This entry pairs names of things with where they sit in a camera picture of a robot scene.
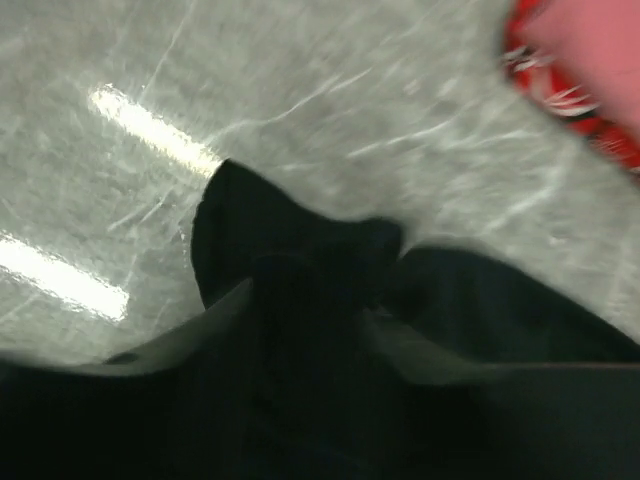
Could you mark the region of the black t shirt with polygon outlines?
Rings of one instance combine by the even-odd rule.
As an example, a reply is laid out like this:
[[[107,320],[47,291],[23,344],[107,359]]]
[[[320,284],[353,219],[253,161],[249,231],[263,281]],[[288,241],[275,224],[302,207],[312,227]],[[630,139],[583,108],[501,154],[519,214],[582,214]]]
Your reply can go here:
[[[5,479],[635,479],[639,346],[495,258],[403,246],[226,160],[204,310],[110,359],[1,357]]]

